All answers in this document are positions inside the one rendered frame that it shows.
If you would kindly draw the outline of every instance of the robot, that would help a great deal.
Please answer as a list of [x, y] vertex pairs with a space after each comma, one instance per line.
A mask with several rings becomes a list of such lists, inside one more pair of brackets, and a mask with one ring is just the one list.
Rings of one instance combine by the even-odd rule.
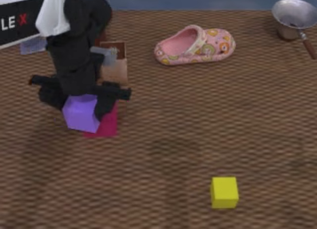
[[97, 85], [105, 56], [91, 52], [91, 47], [111, 17], [106, 0], [44, 0], [36, 27], [46, 37], [56, 73], [30, 79], [29, 84], [41, 86], [42, 103], [61, 111], [69, 96], [96, 95], [94, 114], [101, 121], [117, 99], [130, 99], [131, 89], [117, 83]]

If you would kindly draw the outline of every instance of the brown carpet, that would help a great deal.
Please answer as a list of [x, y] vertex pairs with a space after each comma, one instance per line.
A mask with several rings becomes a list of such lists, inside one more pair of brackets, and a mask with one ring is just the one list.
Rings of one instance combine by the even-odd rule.
[[[188, 24], [227, 29], [224, 61], [165, 67], [155, 44]], [[85, 139], [37, 99], [47, 53], [0, 52], [2, 229], [316, 229], [317, 62], [266, 11], [118, 11], [133, 99], [119, 136]], [[317, 29], [307, 32], [317, 47]], [[234, 175], [235, 210], [210, 179]]]

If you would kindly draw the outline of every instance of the brown box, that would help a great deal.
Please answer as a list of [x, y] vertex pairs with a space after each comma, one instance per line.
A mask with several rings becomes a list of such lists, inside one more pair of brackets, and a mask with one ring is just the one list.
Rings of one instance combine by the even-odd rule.
[[124, 42], [100, 42], [101, 48], [113, 48], [117, 53], [115, 64], [102, 66], [101, 82], [109, 81], [119, 83], [121, 86], [128, 86], [128, 69], [126, 58], [126, 47]]

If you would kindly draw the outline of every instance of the brown handle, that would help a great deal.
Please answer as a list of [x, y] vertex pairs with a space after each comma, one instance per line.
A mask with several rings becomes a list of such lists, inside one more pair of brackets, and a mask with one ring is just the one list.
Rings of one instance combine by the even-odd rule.
[[317, 59], [317, 54], [316, 54], [314, 47], [312, 46], [312, 43], [308, 39], [306, 39], [306, 40], [303, 40], [303, 44], [304, 44], [307, 52], [311, 56], [311, 58]]

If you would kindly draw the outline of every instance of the slipper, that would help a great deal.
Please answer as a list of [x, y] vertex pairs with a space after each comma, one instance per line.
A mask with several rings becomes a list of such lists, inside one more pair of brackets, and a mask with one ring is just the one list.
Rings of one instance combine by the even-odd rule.
[[155, 47], [156, 59], [164, 65], [213, 62], [226, 59], [235, 50], [231, 34], [223, 29], [189, 25]]

